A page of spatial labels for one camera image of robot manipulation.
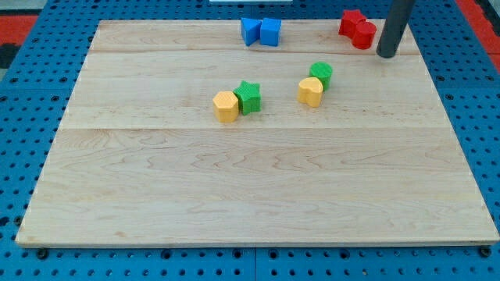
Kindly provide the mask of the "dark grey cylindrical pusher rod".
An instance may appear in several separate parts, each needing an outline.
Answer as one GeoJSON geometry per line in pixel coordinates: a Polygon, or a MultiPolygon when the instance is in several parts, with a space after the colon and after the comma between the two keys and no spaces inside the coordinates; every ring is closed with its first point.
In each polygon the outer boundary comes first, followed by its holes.
{"type": "Polygon", "coordinates": [[[385,59],[396,55],[416,0],[393,0],[384,23],[377,54],[385,59]]]}

